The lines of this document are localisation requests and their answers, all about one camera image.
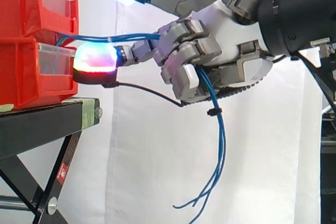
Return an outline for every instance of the black zip tie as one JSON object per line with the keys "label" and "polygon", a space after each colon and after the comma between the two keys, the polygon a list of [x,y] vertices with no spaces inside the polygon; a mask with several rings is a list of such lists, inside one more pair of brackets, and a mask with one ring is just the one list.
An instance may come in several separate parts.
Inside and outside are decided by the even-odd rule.
{"label": "black zip tie", "polygon": [[222,112],[223,112],[222,108],[219,108],[219,109],[213,108],[209,110],[207,114],[209,116],[217,116],[217,115],[220,115]]}

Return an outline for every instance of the blue cable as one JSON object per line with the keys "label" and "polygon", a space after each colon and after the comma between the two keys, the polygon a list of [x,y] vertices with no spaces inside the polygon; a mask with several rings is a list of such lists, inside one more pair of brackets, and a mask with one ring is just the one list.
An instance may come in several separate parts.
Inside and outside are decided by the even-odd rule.
{"label": "blue cable", "polygon": [[130,41],[139,41],[139,40],[159,40],[159,34],[125,34],[125,35],[116,35],[110,37],[95,37],[95,36],[80,36],[80,35],[66,35],[62,34],[62,37],[57,43],[56,46],[60,46],[64,41],[68,38],[72,38],[75,40],[89,41],[89,42],[130,42]]}
{"label": "blue cable", "polygon": [[[211,84],[211,81],[210,81],[209,77],[207,76],[206,72],[201,67],[196,67],[196,71],[197,71],[197,74],[198,74],[199,78],[201,80],[203,80],[205,85],[207,86],[215,109],[219,109],[219,104],[218,104],[218,101],[217,101],[216,92],[215,92],[215,90],[214,90],[214,88]],[[218,147],[218,163],[217,163],[217,166],[215,168],[214,173],[212,174],[210,180],[205,185],[205,187],[203,188],[203,190],[201,191],[201,193],[199,194],[199,196],[197,198],[189,201],[188,203],[186,203],[182,206],[179,206],[179,207],[173,206],[175,209],[181,209],[181,208],[184,208],[184,207],[194,203],[193,204],[193,207],[194,207],[201,198],[206,196],[201,210],[199,211],[198,215],[190,222],[190,224],[194,223],[203,213],[203,211],[205,209],[205,206],[208,202],[208,199],[210,197],[210,194],[211,194],[212,190],[214,189],[214,187],[217,185],[217,183],[218,183],[218,181],[219,181],[219,179],[222,175],[222,172],[223,172],[224,163],[225,163],[225,156],[226,156],[226,135],[225,135],[223,116],[221,114],[219,114],[219,115],[217,115],[217,119],[218,119],[218,124],[219,124],[219,147]]]}

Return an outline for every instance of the metal table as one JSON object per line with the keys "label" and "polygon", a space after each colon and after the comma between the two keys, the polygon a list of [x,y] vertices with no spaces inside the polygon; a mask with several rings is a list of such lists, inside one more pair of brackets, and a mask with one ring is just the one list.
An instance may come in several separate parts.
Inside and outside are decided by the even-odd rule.
{"label": "metal table", "polygon": [[[33,224],[66,224],[57,200],[82,130],[99,123],[98,99],[70,99],[59,105],[0,113],[0,176],[17,197],[0,196],[0,209],[31,211]],[[43,190],[18,154],[64,138]]]}

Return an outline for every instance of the warning sticker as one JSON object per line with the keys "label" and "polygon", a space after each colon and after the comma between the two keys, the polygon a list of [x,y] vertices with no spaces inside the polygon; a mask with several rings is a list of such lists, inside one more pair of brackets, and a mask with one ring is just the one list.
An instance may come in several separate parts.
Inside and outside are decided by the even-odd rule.
{"label": "warning sticker", "polygon": [[58,170],[57,173],[57,180],[60,182],[61,185],[64,184],[65,178],[67,177],[69,170],[69,166],[66,166],[64,163],[61,164],[61,167]]}

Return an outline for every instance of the red storage bin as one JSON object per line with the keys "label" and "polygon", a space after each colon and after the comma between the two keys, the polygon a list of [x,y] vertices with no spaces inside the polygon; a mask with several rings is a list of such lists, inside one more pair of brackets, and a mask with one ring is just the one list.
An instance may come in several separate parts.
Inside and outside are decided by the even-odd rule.
{"label": "red storage bin", "polygon": [[78,0],[0,0],[0,37],[56,43],[56,32],[78,34]]}
{"label": "red storage bin", "polygon": [[0,0],[0,10],[0,112],[77,94],[75,51],[53,45],[57,33],[78,34],[78,0]]}
{"label": "red storage bin", "polygon": [[33,38],[0,39],[0,111],[57,104],[77,93],[72,80],[75,51],[54,47],[63,52],[53,52],[43,46],[49,45]]}

